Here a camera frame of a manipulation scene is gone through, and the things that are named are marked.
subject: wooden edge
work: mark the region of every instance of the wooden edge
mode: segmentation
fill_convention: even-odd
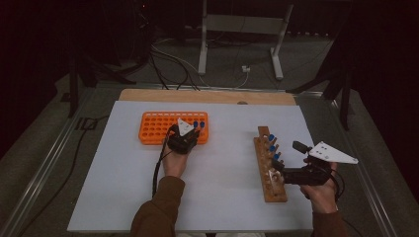
[[[175,102],[175,103],[214,103],[295,106],[293,94],[279,92],[241,92],[241,91],[186,91],[124,89],[120,101]]]

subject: table surface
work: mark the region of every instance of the table surface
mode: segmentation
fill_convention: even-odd
[[[69,231],[129,231],[135,212],[151,198],[156,162],[152,157],[158,157],[161,149],[140,144],[140,118],[145,111],[168,109],[209,113],[209,142],[194,148],[183,176],[187,187],[177,231],[311,229],[310,202],[298,186],[286,186],[288,202],[264,202],[253,145],[257,126],[267,125],[273,134],[280,134],[277,143],[286,164],[303,165],[305,156],[292,149],[292,142],[312,145],[312,140],[293,95],[125,89],[114,105]]]

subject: brown sleeve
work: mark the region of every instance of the brown sleeve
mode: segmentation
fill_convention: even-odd
[[[314,237],[347,237],[345,223],[339,211],[334,213],[313,212]]]
[[[132,221],[131,236],[175,236],[175,223],[185,182],[167,176],[160,180],[152,200],[145,202]]]

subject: white table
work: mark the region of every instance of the white table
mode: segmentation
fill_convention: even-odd
[[[117,101],[68,225],[74,232],[127,232],[151,198],[161,147],[142,145],[146,111],[205,111],[209,141],[196,146],[183,176],[178,232],[269,232],[311,229],[310,202],[286,185],[288,202],[264,202],[253,137],[267,125],[278,137],[287,167],[303,166],[294,140],[312,145],[298,106]]]

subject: wooden peg board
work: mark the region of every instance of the wooden peg board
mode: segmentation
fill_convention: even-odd
[[[278,171],[272,168],[271,164],[271,159],[279,145],[275,145],[276,139],[269,141],[268,137],[271,133],[267,126],[258,126],[258,130],[259,137],[254,138],[254,143],[265,202],[286,202],[288,198],[283,178]],[[269,147],[272,145],[276,146],[274,152],[269,151]]]

